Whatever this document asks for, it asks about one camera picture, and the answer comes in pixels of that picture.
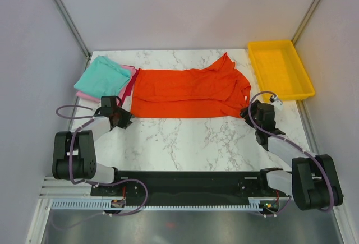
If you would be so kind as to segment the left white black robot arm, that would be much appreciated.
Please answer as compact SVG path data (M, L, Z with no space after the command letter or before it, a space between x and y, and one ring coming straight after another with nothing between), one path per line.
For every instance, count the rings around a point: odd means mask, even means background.
M118 96L103 96L100 107L89 116L70 117L85 119L86 122L70 131L57 132L54 137L52 175L55 179L68 180L74 185L87 182L92 185L103 185L110 195L118 195L123 189L123 182L116 177L117 169L97 162L95 142L114 128L126 129L132 123L132 113L122 108L123 101Z

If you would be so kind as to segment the orange t-shirt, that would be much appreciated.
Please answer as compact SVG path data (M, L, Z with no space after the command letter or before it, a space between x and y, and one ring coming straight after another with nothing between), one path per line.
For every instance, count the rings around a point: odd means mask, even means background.
M250 82L224 53L203 69L140 70L131 113L138 118L238 118L250 92Z

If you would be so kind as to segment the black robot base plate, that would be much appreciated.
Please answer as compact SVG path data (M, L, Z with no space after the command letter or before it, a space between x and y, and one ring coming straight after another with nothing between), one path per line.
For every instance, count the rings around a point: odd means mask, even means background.
M258 171L120 171L116 181L126 183L91 189L91 196L120 197L134 205L247 203L251 197L276 198L286 194L263 189Z

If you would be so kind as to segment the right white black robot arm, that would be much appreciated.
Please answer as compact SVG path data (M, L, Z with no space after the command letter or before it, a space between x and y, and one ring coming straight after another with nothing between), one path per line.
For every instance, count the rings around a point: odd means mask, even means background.
M300 210L331 210L343 204L344 196L334 161L331 156L317 155L302 150L276 127L274 106L254 101L241 110L241 118L255 129L257 143L266 151L278 156L291 166L260 170L258 191L265 196L275 190L295 201Z

